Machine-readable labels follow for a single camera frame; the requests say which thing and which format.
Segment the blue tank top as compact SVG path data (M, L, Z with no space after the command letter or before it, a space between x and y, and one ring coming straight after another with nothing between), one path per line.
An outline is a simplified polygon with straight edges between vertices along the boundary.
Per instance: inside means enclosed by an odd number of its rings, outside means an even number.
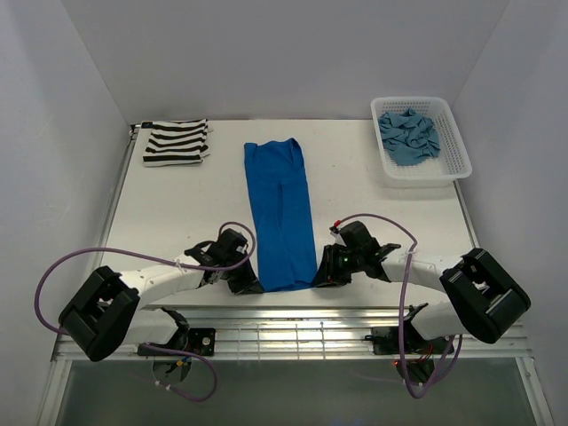
M244 167L264 290L309 288L318 260L302 148L293 138L247 143Z

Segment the black white striped tank top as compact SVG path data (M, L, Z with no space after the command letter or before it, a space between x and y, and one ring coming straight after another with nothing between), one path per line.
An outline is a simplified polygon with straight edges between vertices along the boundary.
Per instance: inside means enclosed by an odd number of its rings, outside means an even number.
M153 121L148 130L143 165L157 168L199 165L209 156L209 120Z

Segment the light teal tank top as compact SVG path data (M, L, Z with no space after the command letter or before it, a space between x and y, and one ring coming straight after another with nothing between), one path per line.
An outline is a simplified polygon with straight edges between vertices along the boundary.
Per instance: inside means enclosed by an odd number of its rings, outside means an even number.
M412 108L385 112L377 120L383 149L399 167L417 166L441 152L433 121Z

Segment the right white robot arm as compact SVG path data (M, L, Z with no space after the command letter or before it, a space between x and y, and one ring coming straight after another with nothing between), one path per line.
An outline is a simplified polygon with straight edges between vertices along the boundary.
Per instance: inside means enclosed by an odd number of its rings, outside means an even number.
M371 336L380 353L441 353L451 335L496 343L531 307L527 293L484 249L458 256L405 254L396 243L380 244L360 221L334 225L331 231L335 243L324 248L314 287L341 287L363 272L375 280L408 281L448 298L406 308L401 325L374 331Z

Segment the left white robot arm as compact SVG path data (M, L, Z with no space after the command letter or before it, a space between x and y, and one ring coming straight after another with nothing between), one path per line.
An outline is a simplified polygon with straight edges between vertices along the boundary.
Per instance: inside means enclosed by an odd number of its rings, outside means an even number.
M67 303L59 325L94 362L123 344L136 344L141 356L185 351L190 338L185 317L151 304L220 280L237 294L262 290L250 263L256 238L233 227L226 223L215 240L198 243L173 260L155 259L144 269L116 272L100 266Z

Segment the white plastic basket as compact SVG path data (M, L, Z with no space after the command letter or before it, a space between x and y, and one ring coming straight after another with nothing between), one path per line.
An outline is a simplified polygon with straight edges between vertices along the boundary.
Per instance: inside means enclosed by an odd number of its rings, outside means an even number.
M429 117L439 135L441 152L417 166L399 167L383 149L378 118L385 112L401 113L412 108ZM436 97L386 97L371 101L377 145L383 164L383 175L391 187L441 187L471 175L472 167L462 136L448 103Z

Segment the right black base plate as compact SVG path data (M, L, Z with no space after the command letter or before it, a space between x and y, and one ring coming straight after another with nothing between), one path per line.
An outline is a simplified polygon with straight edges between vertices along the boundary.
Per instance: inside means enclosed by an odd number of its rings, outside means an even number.
M398 326L372 327L371 332L364 337L364 340L372 344L374 355L399 354ZM441 355L448 344L449 341L444 337L425 340L413 328L405 328L403 343L405 354Z

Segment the aluminium frame rails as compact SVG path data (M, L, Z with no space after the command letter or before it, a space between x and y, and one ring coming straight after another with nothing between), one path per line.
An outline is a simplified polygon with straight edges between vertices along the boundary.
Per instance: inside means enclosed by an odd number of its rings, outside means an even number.
M382 241L413 233L429 253L470 249L477 236L458 183L395 188L386 184L369 120L231 120L211 123L211 156L201 166L146 168L147 130L134 125L101 243L171 256L226 220L250 223L243 146L296 138L306 161L314 236L322 245L333 220L370 214ZM365 329L396 321L399 287L358 278L343 290L232 296L219 285L165 298L194 325L217 330L218 361L370 360Z

